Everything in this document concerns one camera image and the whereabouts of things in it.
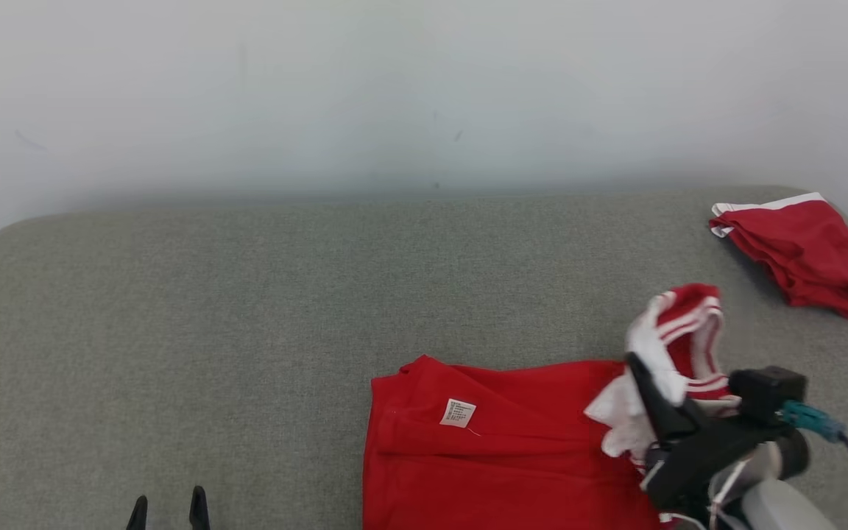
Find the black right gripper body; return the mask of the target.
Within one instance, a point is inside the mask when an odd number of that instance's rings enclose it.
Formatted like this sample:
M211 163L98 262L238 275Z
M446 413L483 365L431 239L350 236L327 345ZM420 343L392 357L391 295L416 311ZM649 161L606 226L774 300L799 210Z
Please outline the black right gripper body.
M692 436L655 442L646 452L643 490L656 509L676 509L684 496L703 489L716 473L770 439L770 427L750 420L713 420Z

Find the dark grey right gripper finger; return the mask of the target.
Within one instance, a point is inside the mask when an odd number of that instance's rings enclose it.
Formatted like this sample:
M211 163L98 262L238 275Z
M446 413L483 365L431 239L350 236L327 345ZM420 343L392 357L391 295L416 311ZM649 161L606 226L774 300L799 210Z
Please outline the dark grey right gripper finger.
M663 395L652 370L636 353L626 354L626 365L632 373L640 402L656 435L657 443L674 444L698 432L701 427L701 415L696 416L694 403L684 400L682 406L674 406Z

